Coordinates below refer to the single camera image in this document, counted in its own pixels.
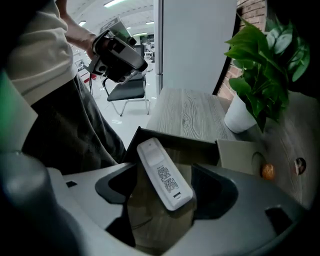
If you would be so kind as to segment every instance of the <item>box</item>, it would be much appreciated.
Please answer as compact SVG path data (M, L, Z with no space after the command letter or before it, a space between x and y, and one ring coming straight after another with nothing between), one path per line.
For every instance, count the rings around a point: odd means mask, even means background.
M192 226L195 198L170 212L160 200L137 153L137 145L157 138L176 167L191 186L194 163L216 165L218 146L201 140L169 135L139 127L127 149L123 162L137 163L137 183L127 202L128 215L136 248L161 254L173 246Z

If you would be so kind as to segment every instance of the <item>white remote control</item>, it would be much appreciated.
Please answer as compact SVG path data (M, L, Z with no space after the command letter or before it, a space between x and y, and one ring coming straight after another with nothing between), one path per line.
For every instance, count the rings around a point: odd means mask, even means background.
M157 138L140 143L136 150L152 185L169 211L191 200L193 190Z

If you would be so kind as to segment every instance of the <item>brick wall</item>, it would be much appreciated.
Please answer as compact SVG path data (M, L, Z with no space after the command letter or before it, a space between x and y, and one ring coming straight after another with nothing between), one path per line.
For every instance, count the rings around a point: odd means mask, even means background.
M237 0L237 12L249 23L255 25L260 30L265 30L266 24L266 2L265 0ZM218 84L218 96L232 100L235 92L230 88L229 79L237 78L241 75L241 70L231 64L229 65L222 84Z

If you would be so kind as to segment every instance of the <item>chair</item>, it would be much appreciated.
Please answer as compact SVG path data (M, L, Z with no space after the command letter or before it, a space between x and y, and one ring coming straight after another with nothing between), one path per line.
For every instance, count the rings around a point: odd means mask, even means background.
M144 46L143 45L135 45L134 49L141 54L141 56L144 56ZM145 102L145 109L146 114L149 115L150 110L150 100L147 99L146 96L146 73L139 73L132 77L129 81L127 81L125 84L117 84L115 88L112 90L112 92L109 94L106 88L106 79L103 80L102 85L108 94L107 101L111 102L113 105L113 108L115 112L122 117L125 107L127 103L129 102ZM113 101L121 101L126 100L122 111L119 112L114 105Z

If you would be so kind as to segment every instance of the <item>wall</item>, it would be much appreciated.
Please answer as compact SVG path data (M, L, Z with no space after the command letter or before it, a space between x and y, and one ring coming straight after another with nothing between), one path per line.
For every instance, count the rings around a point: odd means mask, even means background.
M164 1L163 88L213 93L226 61L225 41L232 37L236 9L236 0Z
M237 12L246 21L255 25L260 30L265 30L266 25L266 1L265 0L237 0ZM244 23L240 23L239 30L244 27ZM218 84L220 89L217 93L222 98L232 100L235 91L230 88L229 79L237 78L241 75L241 70L231 64L229 65L222 84Z

